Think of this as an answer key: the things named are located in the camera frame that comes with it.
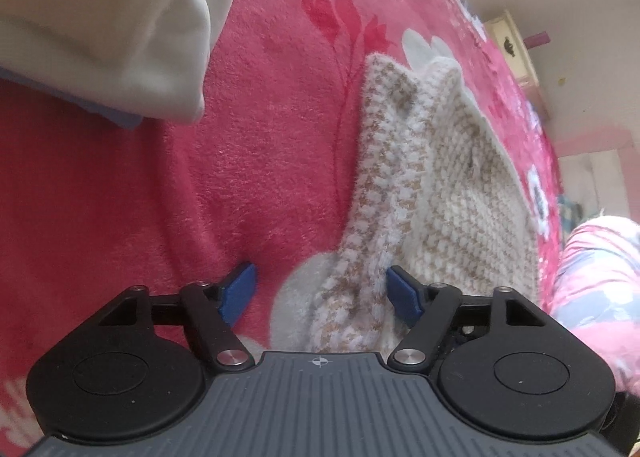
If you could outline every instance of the drawer handle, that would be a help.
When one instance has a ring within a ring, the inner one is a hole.
[[[504,39],[504,50],[507,51],[507,54],[510,54],[514,58],[516,57],[516,53],[513,50],[513,43],[511,43],[508,36]]]

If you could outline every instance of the metal pivot screw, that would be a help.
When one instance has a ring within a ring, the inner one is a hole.
[[[249,360],[249,354],[244,351],[238,351],[235,349],[229,349],[218,353],[216,359],[221,365],[226,367],[237,367]]]
[[[394,354],[394,359],[403,365],[418,365],[427,359],[427,356],[418,349],[401,349]]]

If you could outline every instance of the pink floral fabric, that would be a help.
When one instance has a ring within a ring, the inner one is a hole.
[[[575,228],[550,314],[607,361],[619,391],[640,396],[640,225],[603,216]]]
[[[344,229],[364,58],[407,65],[408,29],[446,44],[510,152],[540,223],[548,302],[556,159],[460,0],[235,0],[195,126],[146,120],[127,132],[0,82],[0,452],[16,457],[38,438],[24,396],[36,358],[129,285],[174,293],[250,260],[258,289],[237,331],[248,345],[285,345],[271,332],[280,298],[296,296]]]

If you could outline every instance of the white flower pattern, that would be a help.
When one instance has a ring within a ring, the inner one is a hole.
[[[442,38],[434,36],[431,43],[428,43],[420,33],[413,29],[407,29],[402,34],[402,50],[409,67],[414,72],[422,71],[434,58],[439,56],[458,61]],[[463,85],[462,92],[463,97],[468,98],[468,103],[478,106],[476,97],[466,84]]]
[[[527,110],[529,111],[529,124],[531,125],[531,130],[535,130],[538,133],[542,133],[542,125],[540,124],[540,117],[536,112],[536,109],[533,108],[533,105],[530,101],[527,101]]]
[[[6,381],[4,391],[11,405],[0,405],[0,433],[18,448],[29,448],[42,437],[25,392],[26,378]]]
[[[475,14],[471,14],[471,11],[469,11],[466,3],[463,2],[463,0],[456,0],[456,2],[458,2],[458,7],[462,12],[462,16],[464,16],[466,20],[469,21],[482,41],[486,42],[486,32],[484,31],[484,25],[482,25],[480,19]]]
[[[289,275],[276,294],[271,309],[270,349],[307,350],[311,309],[318,290],[334,269],[337,253],[318,253],[306,259]],[[240,336],[240,341],[257,361],[266,350],[256,341]]]
[[[535,218],[538,222],[538,234],[549,238],[549,202],[546,199],[545,191],[540,182],[538,169],[535,165],[531,166],[527,174],[527,186],[529,187],[529,197],[533,205]]]

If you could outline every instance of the gray ribbed plate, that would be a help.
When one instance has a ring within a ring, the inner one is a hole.
[[[266,353],[215,379],[175,426],[121,446],[53,437],[31,457],[613,457],[596,435],[530,445],[459,421],[421,376],[395,374],[375,354]]]

